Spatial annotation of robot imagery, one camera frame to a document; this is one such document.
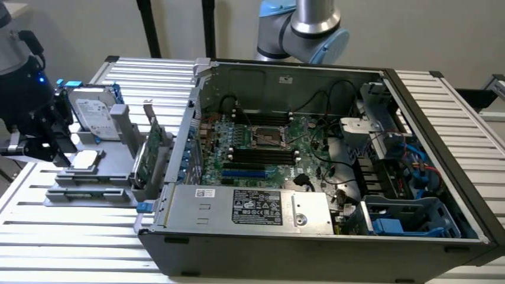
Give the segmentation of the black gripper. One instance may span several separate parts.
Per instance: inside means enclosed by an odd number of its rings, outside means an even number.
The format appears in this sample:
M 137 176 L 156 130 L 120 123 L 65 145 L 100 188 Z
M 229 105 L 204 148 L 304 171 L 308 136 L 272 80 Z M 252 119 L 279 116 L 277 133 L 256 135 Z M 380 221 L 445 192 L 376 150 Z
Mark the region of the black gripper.
M 52 87 L 44 73 L 1 76 L 1 156 L 71 166 L 65 154 L 76 153 L 72 124 L 68 92 Z

